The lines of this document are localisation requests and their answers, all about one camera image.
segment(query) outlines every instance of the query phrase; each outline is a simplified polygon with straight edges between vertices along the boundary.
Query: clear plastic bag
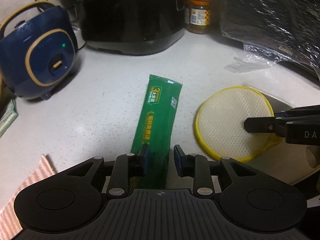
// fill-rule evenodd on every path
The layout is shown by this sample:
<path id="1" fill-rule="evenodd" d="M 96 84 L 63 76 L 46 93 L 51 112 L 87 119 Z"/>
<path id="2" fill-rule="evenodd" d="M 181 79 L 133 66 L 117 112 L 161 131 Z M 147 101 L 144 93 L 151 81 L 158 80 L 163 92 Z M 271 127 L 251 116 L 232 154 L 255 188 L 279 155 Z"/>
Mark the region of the clear plastic bag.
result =
<path id="1" fill-rule="evenodd" d="M 237 72 L 292 61 L 320 76 L 320 0 L 222 0 L 220 27 L 249 52 L 236 59 Z"/>

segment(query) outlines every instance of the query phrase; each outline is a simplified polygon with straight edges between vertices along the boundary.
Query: rice cooker handle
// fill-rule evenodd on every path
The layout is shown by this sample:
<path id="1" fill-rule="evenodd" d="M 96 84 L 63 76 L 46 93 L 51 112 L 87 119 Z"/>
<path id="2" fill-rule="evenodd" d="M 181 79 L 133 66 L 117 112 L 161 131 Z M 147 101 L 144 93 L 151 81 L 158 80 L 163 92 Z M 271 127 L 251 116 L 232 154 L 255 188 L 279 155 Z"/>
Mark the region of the rice cooker handle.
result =
<path id="1" fill-rule="evenodd" d="M 21 7 L 20 9 L 18 9 L 17 11 L 15 11 L 12 15 L 10 15 L 9 17 L 7 17 L 7 19 L 4 20 L 4 22 L 0 25 L 0 40 L 2 40 L 4 38 L 4 30 L 7 27 L 7 25 L 18 15 L 22 14 L 23 12 L 34 8 L 34 7 L 39 7 L 42 10 L 46 11 L 50 8 L 55 7 L 56 5 L 52 2 L 49 1 L 35 1 L 32 3 L 29 3 L 23 7 Z"/>

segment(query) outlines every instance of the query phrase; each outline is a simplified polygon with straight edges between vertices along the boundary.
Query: white mesh fabric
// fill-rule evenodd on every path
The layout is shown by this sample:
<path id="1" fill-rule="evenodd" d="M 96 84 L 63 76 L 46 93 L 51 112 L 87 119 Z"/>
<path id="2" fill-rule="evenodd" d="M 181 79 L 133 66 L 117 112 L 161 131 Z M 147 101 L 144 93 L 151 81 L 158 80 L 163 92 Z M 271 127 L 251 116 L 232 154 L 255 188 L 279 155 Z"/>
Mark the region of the white mesh fabric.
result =
<path id="1" fill-rule="evenodd" d="M 232 88 L 213 95 L 204 103 L 198 128 L 202 139 L 217 154 L 243 159 L 257 153 L 270 134 L 250 134 L 244 129 L 248 117 L 271 116 L 263 96 L 252 90 Z"/>

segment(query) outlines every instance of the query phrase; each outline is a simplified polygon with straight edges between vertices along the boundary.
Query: orange lid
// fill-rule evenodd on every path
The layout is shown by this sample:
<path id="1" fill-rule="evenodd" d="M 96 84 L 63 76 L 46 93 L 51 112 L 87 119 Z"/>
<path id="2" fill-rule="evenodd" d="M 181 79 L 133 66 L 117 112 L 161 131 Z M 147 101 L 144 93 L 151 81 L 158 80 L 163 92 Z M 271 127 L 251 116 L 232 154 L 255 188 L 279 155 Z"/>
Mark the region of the orange lid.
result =
<path id="1" fill-rule="evenodd" d="M 195 5 L 210 5 L 210 2 L 202 0 L 190 0 L 190 2 Z"/>

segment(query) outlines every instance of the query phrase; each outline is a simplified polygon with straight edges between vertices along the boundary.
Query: green striped towel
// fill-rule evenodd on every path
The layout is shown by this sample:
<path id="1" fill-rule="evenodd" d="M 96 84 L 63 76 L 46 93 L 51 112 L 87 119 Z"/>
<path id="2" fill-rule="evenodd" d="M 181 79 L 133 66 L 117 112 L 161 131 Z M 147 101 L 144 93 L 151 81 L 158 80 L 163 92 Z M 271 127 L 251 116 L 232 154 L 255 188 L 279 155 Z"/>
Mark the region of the green striped towel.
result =
<path id="1" fill-rule="evenodd" d="M 6 107 L 4 115 L 0 119 L 0 137 L 17 118 L 17 116 L 18 113 L 16 110 L 16 102 L 14 100 L 10 100 Z"/>

